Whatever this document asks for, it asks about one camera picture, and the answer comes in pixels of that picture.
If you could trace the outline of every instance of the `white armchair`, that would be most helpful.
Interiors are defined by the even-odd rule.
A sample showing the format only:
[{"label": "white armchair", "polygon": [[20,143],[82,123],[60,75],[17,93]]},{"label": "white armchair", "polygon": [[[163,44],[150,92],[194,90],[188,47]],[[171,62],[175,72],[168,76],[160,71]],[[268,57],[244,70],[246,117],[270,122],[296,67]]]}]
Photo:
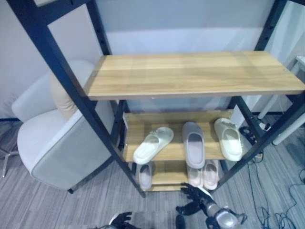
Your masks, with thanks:
[{"label": "white armchair", "polygon": [[[68,61],[83,86],[93,64]],[[18,132],[20,157],[32,177],[50,186],[68,190],[102,165],[110,153],[77,110],[66,120],[57,110],[45,74],[12,105],[24,122]],[[98,102],[95,110],[110,133],[114,116],[110,103]]]}]

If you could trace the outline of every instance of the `white slipper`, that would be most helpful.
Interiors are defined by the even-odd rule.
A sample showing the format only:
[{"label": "white slipper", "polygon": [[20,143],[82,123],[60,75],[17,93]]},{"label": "white slipper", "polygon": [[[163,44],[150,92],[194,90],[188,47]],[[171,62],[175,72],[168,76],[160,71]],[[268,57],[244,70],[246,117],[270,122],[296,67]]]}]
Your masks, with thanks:
[{"label": "white slipper", "polygon": [[153,167],[151,163],[142,165],[139,170],[139,183],[142,190],[149,190],[152,187]]},{"label": "white slipper", "polygon": [[214,128],[224,157],[230,161],[239,161],[243,150],[236,125],[227,118],[219,118]]},{"label": "white slipper", "polygon": [[189,183],[194,187],[203,185],[202,169],[191,168],[187,165],[187,176]]},{"label": "white slipper", "polygon": [[139,165],[147,164],[173,140],[173,131],[160,127],[151,131],[133,154],[133,161]]},{"label": "white slipper", "polygon": [[203,167],[203,186],[208,190],[214,190],[218,181],[218,160],[206,160]]}]

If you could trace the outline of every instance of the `shelf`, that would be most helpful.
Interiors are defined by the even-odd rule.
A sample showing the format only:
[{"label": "shelf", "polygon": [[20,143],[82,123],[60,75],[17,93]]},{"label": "shelf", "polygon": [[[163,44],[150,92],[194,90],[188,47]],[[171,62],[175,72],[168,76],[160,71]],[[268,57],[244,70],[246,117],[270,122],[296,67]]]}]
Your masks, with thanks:
[{"label": "shelf", "polygon": [[304,84],[264,51],[101,57],[84,90],[92,100],[299,94]]},{"label": "shelf", "polygon": [[182,126],[187,121],[193,121],[203,130],[205,159],[224,159],[213,123],[217,118],[230,118],[231,115],[232,110],[158,114],[127,113],[125,114],[125,118],[128,124],[128,131],[123,157],[127,162],[132,162],[134,151],[149,132],[161,126],[168,126],[174,131],[174,139],[152,161],[184,161]]},{"label": "shelf", "polygon": [[180,185],[188,182],[185,161],[155,161],[153,166],[152,185]]},{"label": "shelf", "polygon": [[180,191],[180,185],[168,185],[168,186],[152,186],[151,189],[147,190],[146,192],[162,192],[162,191]]}]

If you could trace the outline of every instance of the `striped carpet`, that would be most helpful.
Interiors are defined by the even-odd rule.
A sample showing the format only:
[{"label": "striped carpet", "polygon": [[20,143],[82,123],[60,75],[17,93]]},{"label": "striped carpet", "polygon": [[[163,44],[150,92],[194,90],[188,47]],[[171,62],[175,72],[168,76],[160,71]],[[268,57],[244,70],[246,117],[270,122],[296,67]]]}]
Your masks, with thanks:
[{"label": "striped carpet", "polygon": [[[268,122],[275,117],[267,116]],[[16,149],[19,122],[0,122],[0,146]],[[269,206],[270,228],[277,229],[275,213],[285,212],[294,204],[288,188],[300,183],[299,171],[305,167],[305,131],[299,128],[278,146],[268,146],[262,163],[250,165],[254,198],[258,214],[260,207]],[[291,194],[297,204],[288,212],[296,228],[305,228],[305,186],[294,186]],[[220,206],[229,206],[237,213],[245,212],[245,228],[262,228],[255,214],[248,176],[248,166],[241,169],[214,195]],[[132,224],[142,229],[174,229],[176,206],[188,199],[179,191],[148,193],[141,198],[119,166],[113,162],[101,172],[95,172],[75,188],[73,195],[34,180],[19,156],[9,160],[5,178],[0,178],[1,229],[88,229],[105,225],[115,213],[132,211]],[[188,229],[204,229],[202,212],[185,217]]]}]

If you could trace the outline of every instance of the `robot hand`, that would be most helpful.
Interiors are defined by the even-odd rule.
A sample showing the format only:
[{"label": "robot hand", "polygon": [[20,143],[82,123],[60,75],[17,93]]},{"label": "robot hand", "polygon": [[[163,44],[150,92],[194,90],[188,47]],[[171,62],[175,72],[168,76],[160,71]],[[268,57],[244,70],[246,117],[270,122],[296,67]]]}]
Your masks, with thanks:
[{"label": "robot hand", "polygon": [[176,210],[184,216],[189,216],[202,210],[205,215],[208,216],[207,207],[216,204],[208,192],[187,183],[182,183],[181,185],[186,186],[182,187],[181,191],[186,194],[186,197],[191,199],[192,202],[183,207],[176,207]]},{"label": "robot hand", "polygon": [[130,217],[131,214],[132,214],[132,212],[129,211],[129,212],[124,212],[124,213],[118,215],[110,223],[110,225],[114,226],[116,229],[140,229],[140,228],[136,228],[135,226],[133,226],[127,222],[132,219]]}]

